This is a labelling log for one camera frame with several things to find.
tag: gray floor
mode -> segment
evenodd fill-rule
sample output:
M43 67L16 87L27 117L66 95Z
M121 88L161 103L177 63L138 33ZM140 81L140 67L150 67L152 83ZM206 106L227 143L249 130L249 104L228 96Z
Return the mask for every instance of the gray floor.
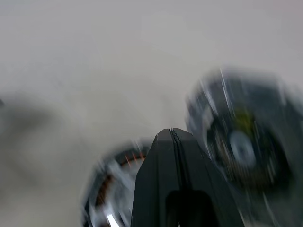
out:
M303 3L291 0L0 1L0 226L79 227L109 148L185 128L212 67L302 87Z

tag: concrete floor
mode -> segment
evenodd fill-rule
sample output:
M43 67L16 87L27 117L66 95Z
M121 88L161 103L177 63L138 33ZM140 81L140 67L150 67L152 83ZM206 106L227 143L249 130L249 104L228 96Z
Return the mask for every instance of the concrete floor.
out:
M109 148L185 129L212 67L272 71L302 87L303 2L2 0L0 226L79 227Z

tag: black plastic part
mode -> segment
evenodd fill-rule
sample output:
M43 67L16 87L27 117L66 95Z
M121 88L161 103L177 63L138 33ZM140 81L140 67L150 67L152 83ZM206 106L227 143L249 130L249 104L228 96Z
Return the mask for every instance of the black plastic part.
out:
M229 187L194 137L165 129L136 178L132 227L243 227Z

